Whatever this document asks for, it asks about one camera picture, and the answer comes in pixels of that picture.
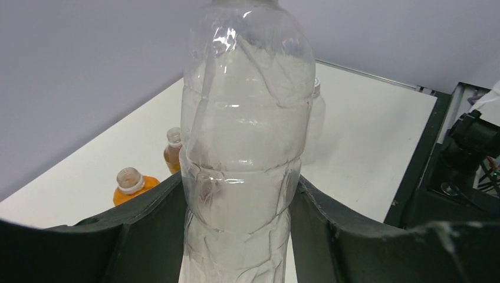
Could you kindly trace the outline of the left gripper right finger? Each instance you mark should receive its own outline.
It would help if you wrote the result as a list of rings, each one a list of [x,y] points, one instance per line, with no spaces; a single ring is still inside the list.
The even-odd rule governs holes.
[[[298,282],[498,282],[499,223],[370,219],[301,177],[290,206]]]

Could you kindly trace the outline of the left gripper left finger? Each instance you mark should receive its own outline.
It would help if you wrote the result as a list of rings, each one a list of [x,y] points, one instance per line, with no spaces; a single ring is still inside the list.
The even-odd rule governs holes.
[[[1,281],[178,282],[186,207],[177,173],[73,226],[2,221]]]

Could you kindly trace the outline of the orange blue label bottle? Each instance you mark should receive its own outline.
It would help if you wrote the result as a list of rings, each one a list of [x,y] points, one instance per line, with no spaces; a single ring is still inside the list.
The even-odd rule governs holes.
[[[113,195],[113,204],[121,205],[128,200],[156,187],[160,181],[155,177],[141,174],[133,167],[127,167],[116,176],[117,187]]]

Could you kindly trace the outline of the gold red label bottle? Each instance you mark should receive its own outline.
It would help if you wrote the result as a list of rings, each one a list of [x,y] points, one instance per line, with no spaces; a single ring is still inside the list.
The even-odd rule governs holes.
[[[182,148],[180,128],[173,127],[167,131],[167,146],[163,151],[163,157],[171,174],[180,170],[179,152]]]

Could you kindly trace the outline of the clear bottle blue cap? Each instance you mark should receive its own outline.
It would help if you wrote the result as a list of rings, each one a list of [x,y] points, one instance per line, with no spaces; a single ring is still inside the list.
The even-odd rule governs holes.
[[[284,282],[315,59],[278,1],[211,1],[193,20],[179,159],[183,282]]]

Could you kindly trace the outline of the clear bottle white cap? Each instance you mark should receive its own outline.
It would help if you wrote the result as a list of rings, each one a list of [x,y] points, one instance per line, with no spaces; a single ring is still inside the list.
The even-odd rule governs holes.
[[[303,166],[313,164],[316,160],[320,137],[323,131],[325,108],[325,100],[321,95],[321,82],[318,78],[315,78],[314,91],[312,94],[312,107],[307,128],[307,138],[304,151],[301,155]]]

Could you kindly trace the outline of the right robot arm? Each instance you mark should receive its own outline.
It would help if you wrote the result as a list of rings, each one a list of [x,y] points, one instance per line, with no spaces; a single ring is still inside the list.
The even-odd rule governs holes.
[[[499,210],[499,84],[459,83],[426,191],[435,202]]]

